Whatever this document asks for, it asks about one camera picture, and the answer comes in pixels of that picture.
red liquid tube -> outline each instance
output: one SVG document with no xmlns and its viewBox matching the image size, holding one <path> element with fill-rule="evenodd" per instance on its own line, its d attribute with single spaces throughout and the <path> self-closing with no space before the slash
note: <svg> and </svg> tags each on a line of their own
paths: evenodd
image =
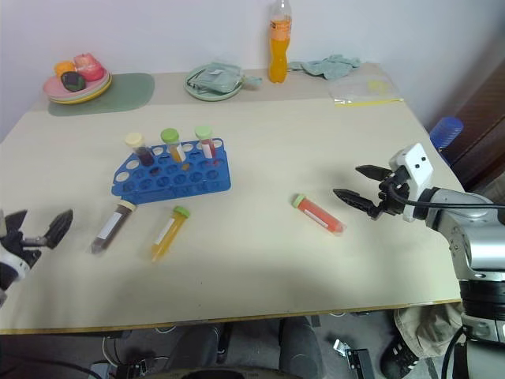
<svg viewBox="0 0 505 379">
<path fill-rule="evenodd" d="M 294 199 L 293 206 L 300 209 L 304 214 L 331 233 L 339 235 L 344 232 L 345 226 L 343 223 L 312 203 L 304 194 L 299 194 L 296 199 Z"/>
</svg>

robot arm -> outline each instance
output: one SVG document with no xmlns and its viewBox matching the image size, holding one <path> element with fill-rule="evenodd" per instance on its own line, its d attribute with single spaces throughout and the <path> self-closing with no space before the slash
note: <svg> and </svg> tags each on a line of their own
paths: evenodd
<svg viewBox="0 0 505 379">
<path fill-rule="evenodd" d="M 69 209 L 56 216 L 44 236 L 24 238 L 21 225 L 27 211 L 4 217 L 0 209 L 0 308 L 7 299 L 7 289 L 14 281 L 26 277 L 39 260 L 39 247 L 54 249 L 63 239 L 72 223 L 73 211 Z"/>
<path fill-rule="evenodd" d="M 500 377 L 505 371 L 505 225 L 498 208 L 505 205 L 474 193 L 431 188 L 433 168 L 421 144 L 396 153 L 389 164 L 390 170 L 356 167 L 380 181 L 377 206 L 348 189 L 334 189 L 335 195 L 374 220 L 383 212 L 402 214 L 408 222 L 424 220 L 446 238 L 465 309 L 466 377 Z M 496 358 L 483 365 L 482 356 Z"/>
</svg>

metal bracket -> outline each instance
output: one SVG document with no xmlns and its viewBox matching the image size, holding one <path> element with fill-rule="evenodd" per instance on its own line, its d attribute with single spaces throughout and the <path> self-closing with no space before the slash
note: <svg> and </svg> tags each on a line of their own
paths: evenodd
<svg viewBox="0 0 505 379">
<path fill-rule="evenodd" d="M 356 370 L 357 379 L 375 379 L 368 349 L 348 350 L 347 363 Z"/>
<path fill-rule="evenodd" d="M 351 349 L 347 343 L 337 339 L 333 350 L 347 359 L 349 368 L 356 371 L 357 379 L 375 379 L 368 349 Z"/>
</svg>

shoe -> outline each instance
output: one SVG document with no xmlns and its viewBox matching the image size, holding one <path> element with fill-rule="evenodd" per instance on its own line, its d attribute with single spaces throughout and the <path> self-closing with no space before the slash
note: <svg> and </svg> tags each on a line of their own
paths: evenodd
<svg viewBox="0 0 505 379">
<path fill-rule="evenodd" d="M 402 379 L 419 363 L 401 336 L 397 336 L 380 359 L 380 370 L 387 379 Z"/>
</svg>

plate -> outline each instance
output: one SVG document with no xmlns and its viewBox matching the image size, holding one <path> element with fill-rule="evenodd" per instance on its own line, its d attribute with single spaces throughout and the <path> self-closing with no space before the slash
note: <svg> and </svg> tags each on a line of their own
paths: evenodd
<svg viewBox="0 0 505 379">
<path fill-rule="evenodd" d="M 57 100 L 57 101 L 72 101 L 72 100 L 77 100 L 77 99 L 82 99 L 84 97 L 88 97 L 88 96 L 92 95 L 93 93 L 102 89 L 107 84 L 107 82 L 110 80 L 110 73 L 108 73 L 105 77 L 106 77 L 106 80 L 91 92 L 80 93 L 80 91 L 79 91 L 80 94 L 77 96 L 66 96 L 66 97 L 48 96 L 48 97 L 50 100 Z"/>
<path fill-rule="evenodd" d="M 76 98 L 77 96 L 86 96 L 91 95 L 97 88 L 101 87 L 104 83 L 109 81 L 110 74 L 108 71 L 105 72 L 102 78 L 97 81 L 87 81 L 86 88 L 81 89 L 80 91 L 71 92 L 65 87 L 63 87 L 63 83 L 59 77 L 50 77 L 44 83 L 43 90 L 49 97 L 58 100 L 68 100 L 72 98 Z"/>
<path fill-rule="evenodd" d="M 111 83 L 112 83 L 112 75 L 109 76 L 109 81 L 101 89 L 89 94 L 88 96 L 81 97 L 79 99 L 74 99 L 74 100 L 57 100 L 57 99 L 53 99 L 53 98 L 49 98 L 49 100 L 53 103 L 64 104 L 64 105 L 85 103 L 89 100 L 93 100 L 93 99 L 97 98 L 98 96 L 102 95 L 110 87 Z"/>
</svg>

